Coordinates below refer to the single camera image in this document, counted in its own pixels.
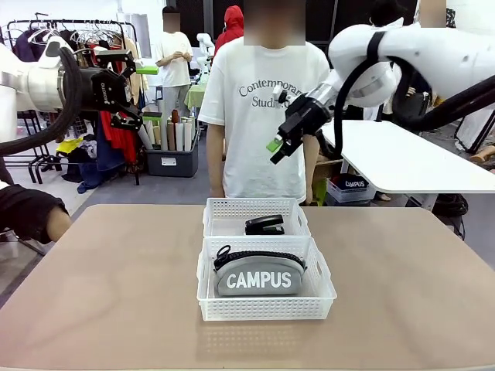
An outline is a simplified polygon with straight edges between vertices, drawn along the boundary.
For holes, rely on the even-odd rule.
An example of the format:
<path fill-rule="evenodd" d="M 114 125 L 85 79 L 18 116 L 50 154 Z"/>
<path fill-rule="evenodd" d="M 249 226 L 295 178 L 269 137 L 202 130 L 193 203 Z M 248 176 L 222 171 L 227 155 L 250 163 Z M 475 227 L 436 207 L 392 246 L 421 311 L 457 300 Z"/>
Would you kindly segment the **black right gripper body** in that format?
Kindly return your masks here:
<path fill-rule="evenodd" d="M 318 100 L 299 96 L 285 111 L 285 121 L 278 128 L 282 147 L 297 147 L 304 135 L 314 135 L 331 118 L 331 111 Z"/>

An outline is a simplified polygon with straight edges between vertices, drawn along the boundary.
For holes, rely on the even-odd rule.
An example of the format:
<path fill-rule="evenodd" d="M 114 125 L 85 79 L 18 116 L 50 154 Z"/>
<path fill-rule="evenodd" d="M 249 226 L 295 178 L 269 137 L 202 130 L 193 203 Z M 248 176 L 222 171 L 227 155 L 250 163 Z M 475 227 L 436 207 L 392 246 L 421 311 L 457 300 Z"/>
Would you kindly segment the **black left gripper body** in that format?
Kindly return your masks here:
<path fill-rule="evenodd" d="M 97 69 L 91 76 L 90 107 L 96 111 L 117 113 L 131 105 L 127 78 L 109 69 Z"/>

